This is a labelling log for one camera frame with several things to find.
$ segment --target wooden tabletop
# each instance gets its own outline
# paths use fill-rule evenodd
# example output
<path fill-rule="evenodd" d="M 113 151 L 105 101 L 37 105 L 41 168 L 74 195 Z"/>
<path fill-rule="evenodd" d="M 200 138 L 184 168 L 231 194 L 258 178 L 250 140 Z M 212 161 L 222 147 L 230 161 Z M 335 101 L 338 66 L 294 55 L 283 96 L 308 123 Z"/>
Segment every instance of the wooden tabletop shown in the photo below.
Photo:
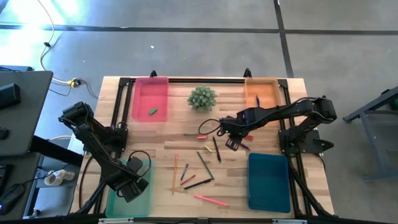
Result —
<path fill-rule="evenodd" d="M 104 126 L 111 124 L 113 108 L 118 90 L 120 77 L 104 77 L 99 100 L 95 109 L 95 118 Z M 307 95 L 304 80 L 301 78 L 288 78 L 290 100 L 295 101 Z M 214 89 L 218 97 L 217 103 L 209 113 L 196 113 L 188 106 L 187 98 L 191 91 L 198 84 L 194 83 L 169 83 L 169 115 L 167 122 L 164 123 L 140 123 L 131 118 L 131 106 L 127 119 L 129 137 L 127 140 L 126 151 L 122 154 L 123 158 L 135 150 L 145 150 L 154 161 L 155 177 L 153 183 L 153 201 L 151 217 L 217 217 L 217 218 L 291 218 L 294 217 L 293 209 L 290 213 L 276 213 L 255 211 L 248 209 L 246 192 L 246 166 L 249 152 L 239 148 L 234 152 L 224 144 L 227 135 L 216 137 L 220 150 L 222 163 L 217 160 L 216 153 L 210 153 L 205 148 L 207 145 L 214 149 L 211 140 L 197 140 L 195 136 L 184 136 L 184 133 L 197 132 L 198 126 L 208 118 L 219 119 L 227 115 L 236 116 L 238 111 L 246 108 L 243 84 L 232 83 L 207 83 L 206 86 Z M 121 102 L 119 120 L 123 112 L 124 97 Z M 273 105 L 261 105 L 266 108 Z M 303 121 L 303 117 L 295 119 L 296 124 Z M 216 124 L 206 125 L 205 128 L 216 127 Z M 267 154 L 280 154 L 277 132 L 280 129 L 279 122 L 271 122 L 261 129 L 252 131 L 253 141 L 244 140 L 251 152 L 261 152 Z M 174 173 L 175 153 L 179 153 L 177 179 L 179 180 L 186 163 L 189 168 L 185 177 L 193 174 L 197 176 L 191 184 L 209 178 L 206 169 L 201 163 L 196 152 L 200 152 L 206 164 L 214 175 L 215 180 L 184 190 L 176 184 L 176 190 L 172 195 L 172 182 Z M 146 159 L 145 155 L 137 157 Z M 330 213 L 333 213 L 330 193 L 326 181 L 325 171 L 322 161 L 312 155 L 302 155 L 305 176 L 308 188 L 312 191 L 317 200 Z M 85 156 L 81 166 L 80 174 L 88 160 Z M 93 160 L 88 166 L 83 186 L 78 185 L 75 190 L 75 197 L 71 212 L 78 210 L 78 192 L 82 187 L 82 201 L 88 200 L 100 179 L 100 167 Z M 303 198 L 300 188 L 296 185 L 300 209 L 304 212 Z M 229 204 L 228 207 L 212 204 L 193 197 L 199 194 L 213 198 Z M 105 208 L 108 198 L 107 189 L 104 191 L 103 205 Z"/>

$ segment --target green tray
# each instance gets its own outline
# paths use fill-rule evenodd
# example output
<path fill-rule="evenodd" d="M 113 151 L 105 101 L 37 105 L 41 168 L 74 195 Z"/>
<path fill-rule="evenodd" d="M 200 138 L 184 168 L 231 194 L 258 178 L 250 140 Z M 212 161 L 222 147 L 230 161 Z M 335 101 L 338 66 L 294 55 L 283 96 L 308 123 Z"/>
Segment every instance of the green tray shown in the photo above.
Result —
<path fill-rule="evenodd" d="M 138 174 L 144 173 L 149 165 L 148 159 L 142 160 L 144 165 L 138 171 Z M 127 203 L 124 198 L 118 197 L 116 192 L 112 189 L 109 190 L 108 202 L 106 203 L 105 215 L 108 218 L 142 218 L 150 215 L 152 211 L 152 186 L 154 182 L 154 160 L 152 160 L 150 170 L 144 176 L 144 179 L 149 182 L 145 191 L 136 199 Z"/>

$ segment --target blue tray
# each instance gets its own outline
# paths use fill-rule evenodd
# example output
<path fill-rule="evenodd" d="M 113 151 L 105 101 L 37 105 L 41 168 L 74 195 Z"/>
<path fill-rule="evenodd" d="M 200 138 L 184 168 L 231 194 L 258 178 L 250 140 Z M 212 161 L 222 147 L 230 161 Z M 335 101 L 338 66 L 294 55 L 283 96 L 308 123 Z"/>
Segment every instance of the blue tray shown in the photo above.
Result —
<path fill-rule="evenodd" d="M 289 173 L 285 156 L 250 153 L 248 205 L 250 209 L 290 212 Z"/>

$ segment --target grey floor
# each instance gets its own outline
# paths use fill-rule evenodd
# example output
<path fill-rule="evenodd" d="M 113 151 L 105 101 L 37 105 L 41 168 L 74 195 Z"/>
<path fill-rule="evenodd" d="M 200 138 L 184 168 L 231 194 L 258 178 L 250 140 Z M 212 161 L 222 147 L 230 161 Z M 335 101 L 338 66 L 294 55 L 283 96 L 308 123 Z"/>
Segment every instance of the grey floor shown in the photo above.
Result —
<path fill-rule="evenodd" d="M 273 0 L 42 0 L 56 24 L 115 27 L 203 27 L 277 29 Z M 286 29 L 398 30 L 395 0 L 280 0 Z M 0 30 L 0 64 L 40 70 L 48 17 L 36 1 L 9 0 L 0 24 L 30 24 Z M 98 94 L 105 75 L 287 77 L 279 34 L 58 31 L 45 56 L 61 79 L 79 77 Z M 308 94 L 332 99 L 342 118 L 398 84 L 398 35 L 287 34 L 294 77 Z M 57 91 L 65 87 L 51 86 Z M 36 134 L 71 134 L 57 121 L 67 106 L 96 100 L 85 87 L 62 97 L 48 93 Z M 398 222 L 398 180 L 365 184 L 376 163 L 359 121 L 338 119 L 320 126 L 335 147 L 325 153 L 335 213 L 344 218 Z"/>

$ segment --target pink tray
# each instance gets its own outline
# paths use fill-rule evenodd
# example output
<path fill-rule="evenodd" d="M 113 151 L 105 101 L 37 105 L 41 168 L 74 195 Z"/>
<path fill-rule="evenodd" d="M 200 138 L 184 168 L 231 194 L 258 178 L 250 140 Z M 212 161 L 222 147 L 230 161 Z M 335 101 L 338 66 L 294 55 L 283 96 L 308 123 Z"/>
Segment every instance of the pink tray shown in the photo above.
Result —
<path fill-rule="evenodd" d="M 167 121 L 169 79 L 167 77 L 137 78 L 131 116 L 137 121 Z M 149 111 L 157 108 L 150 115 Z"/>

